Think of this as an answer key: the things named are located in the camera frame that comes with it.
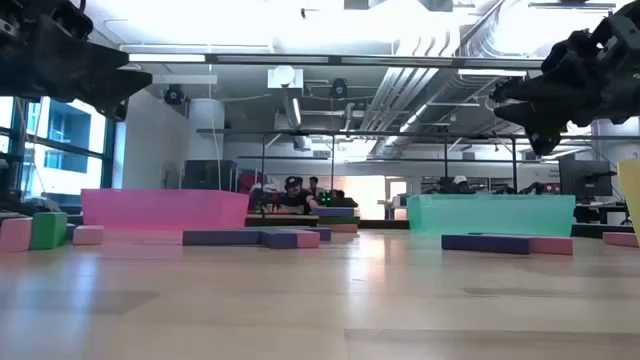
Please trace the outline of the grey overhead beam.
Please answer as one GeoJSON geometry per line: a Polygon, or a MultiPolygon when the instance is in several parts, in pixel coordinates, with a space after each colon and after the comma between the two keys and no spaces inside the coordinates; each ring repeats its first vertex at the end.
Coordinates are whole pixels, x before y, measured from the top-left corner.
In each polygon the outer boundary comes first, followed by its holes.
{"type": "Polygon", "coordinates": [[[452,69],[536,70],[540,59],[476,58],[476,57],[402,57],[379,55],[313,55],[313,54],[203,54],[204,63],[212,65],[292,65],[292,66],[365,66],[452,69]]]}

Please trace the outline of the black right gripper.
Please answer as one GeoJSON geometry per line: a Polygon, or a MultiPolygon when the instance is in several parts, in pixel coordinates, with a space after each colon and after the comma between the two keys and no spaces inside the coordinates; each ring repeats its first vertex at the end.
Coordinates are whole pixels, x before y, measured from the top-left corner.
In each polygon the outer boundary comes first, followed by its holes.
{"type": "Polygon", "coordinates": [[[576,30],[551,48],[544,74],[510,77],[491,93],[497,103],[526,101],[496,107],[494,114],[524,128],[536,155],[549,155],[561,140],[569,121],[588,125],[609,119],[621,124],[640,115],[640,4],[626,4],[603,18],[595,30],[576,30]],[[561,104],[554,83],[575,92],[561,104]]]}

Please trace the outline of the teal translucent plastic bin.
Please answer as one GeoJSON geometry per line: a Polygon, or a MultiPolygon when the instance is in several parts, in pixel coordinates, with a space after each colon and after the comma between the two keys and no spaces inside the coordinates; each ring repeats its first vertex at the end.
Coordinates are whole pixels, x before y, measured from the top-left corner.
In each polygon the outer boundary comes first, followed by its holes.
{"type": "Polygon", "coordinates": [[[573,195],[423,194],[407,200],[410,229],[428,235],[516,234],[568,237],[573,195]]]}

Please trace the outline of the black metal background frame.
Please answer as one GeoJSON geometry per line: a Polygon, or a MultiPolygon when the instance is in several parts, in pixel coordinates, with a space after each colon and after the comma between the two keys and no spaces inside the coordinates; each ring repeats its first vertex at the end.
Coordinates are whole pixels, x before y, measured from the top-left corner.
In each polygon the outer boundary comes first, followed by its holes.
{"type": "Polygon", "coordinates": [[[582,152],[611,161],[606,146],[640,145],[640,135],[562,134],[550,154],[529,159],[533,148],[521,133],[202,127],[196,134],[213,141],[222,137],[226,159],[254,167],[264,176],[398,176],[412,180],[410,189],[416,192],[423,176],[463,173],[518,183],[522,167],[552,165],[582,152]]]}

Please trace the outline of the large glass window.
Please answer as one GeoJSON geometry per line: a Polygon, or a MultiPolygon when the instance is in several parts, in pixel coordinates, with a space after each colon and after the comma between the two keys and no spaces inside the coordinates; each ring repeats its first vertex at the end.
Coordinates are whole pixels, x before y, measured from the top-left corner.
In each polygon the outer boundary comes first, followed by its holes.
{"type": "Polygon", "coordinates": [[[24,198],[76,205],[113,185],[116,122],[75,100],[0,96],[0,179],[24,198]]]}

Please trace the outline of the pink translucent plastic bin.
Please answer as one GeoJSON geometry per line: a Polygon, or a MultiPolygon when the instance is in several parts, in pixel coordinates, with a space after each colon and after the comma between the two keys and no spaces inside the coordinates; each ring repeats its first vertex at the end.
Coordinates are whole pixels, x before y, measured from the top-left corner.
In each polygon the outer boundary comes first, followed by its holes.
{"type": "Polygon", "coordinates": [[[117,230],[199,230],[245,225],[249,196],[197,189],[84,189],[83,223],[117,230]]]}

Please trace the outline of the black computer monitor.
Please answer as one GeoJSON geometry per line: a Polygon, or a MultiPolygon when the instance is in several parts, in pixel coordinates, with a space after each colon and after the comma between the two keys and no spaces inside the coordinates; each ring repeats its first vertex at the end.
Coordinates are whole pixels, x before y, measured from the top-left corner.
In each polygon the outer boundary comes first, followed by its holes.
{"type": "Polygon", "coordinates": [[[611,196],[611,178],[616,175],[606,161],[559,160],[561,193],[576,197],[611,196]]]}

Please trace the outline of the black cabinet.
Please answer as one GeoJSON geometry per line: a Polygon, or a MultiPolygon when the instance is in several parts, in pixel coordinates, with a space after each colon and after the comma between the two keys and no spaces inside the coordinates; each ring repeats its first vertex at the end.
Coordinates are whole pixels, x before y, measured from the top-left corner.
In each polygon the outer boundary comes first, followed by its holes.
{"type": "Polygon", "coordinates": [[[186,160],[183,189],[237,192],[238,168],[232,160],[186,160]]]}

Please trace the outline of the yellow translucent plastic bin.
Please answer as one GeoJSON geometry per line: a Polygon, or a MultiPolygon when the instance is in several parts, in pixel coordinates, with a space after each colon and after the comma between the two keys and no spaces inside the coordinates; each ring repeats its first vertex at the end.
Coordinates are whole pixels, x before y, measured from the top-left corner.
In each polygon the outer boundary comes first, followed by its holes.
{"type": "Polygon", "coordinates": [[[620,161],[617,164],[617,176],[640,246],[640,158],[620,161]]]}

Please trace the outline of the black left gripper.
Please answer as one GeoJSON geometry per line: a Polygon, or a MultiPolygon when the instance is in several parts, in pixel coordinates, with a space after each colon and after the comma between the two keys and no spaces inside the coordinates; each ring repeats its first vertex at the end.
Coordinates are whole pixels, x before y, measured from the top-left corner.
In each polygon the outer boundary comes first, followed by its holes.
{"type": "Polygon", "coordinates": [[[150,73],[117,69],[129,55],[78,38],[76,14],[0,14],[0,96],[78,99],[125,120],[129,98],[152,84],[150,73]],[[116,69],[84,77],[76,70],[116,69]]]}

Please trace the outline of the ceiling light strip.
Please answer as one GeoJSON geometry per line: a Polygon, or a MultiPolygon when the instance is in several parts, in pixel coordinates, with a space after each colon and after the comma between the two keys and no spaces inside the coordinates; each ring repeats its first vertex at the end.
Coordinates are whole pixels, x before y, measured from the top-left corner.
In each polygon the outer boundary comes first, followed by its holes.
{"type": "Polygon", "coordinates": [[[487,77],[524,77],[525,70],[504,70],[504,69],[458,69],[460,76],[487,76],[487,77]]]}
{"type": "Polygon", "coordinates": [[[203,54],[162,54],[162,53],[131,53],[131,63],[204,63],[203,54]]]}

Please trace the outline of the black aluminium table frame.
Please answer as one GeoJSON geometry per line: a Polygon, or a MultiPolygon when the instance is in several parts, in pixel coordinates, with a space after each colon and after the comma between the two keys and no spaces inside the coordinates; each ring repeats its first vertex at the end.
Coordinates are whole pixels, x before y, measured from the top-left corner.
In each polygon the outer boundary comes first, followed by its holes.
{"type": "MultiPolygon", "coordinates": [[[[0,212],[0,225],[5,219],[20,218],[22,214],[0,212]]],[[[275,215],[271,219],[262,219],[260,216],[247,218],[247,226],[319,226],[319,222],[311,216],[285,216],[275,215]]],[[[359,222],[360,229],[378,229],[378,230],[408,230],[409,222],[407,220],[361,220],[359,222]]],[[[585,238],[601,238],[604,232],[620,232],[633,233],[631,226],[627,225],[607,225],[607,224],[590,224],[576,223],[572,226],[571,235],[574,237],[585,238]]]]}

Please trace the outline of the white ceiling light box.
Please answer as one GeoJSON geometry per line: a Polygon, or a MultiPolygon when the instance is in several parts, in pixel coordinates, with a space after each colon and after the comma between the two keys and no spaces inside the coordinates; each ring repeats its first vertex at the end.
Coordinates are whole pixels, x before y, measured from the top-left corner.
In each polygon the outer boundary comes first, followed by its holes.
{"type": "Polygon", "coordinates": [[[268,70],[267,87],[269,89],[301,89],[304,86],[304,71],[290,65],[279,65],[268,70]]]}

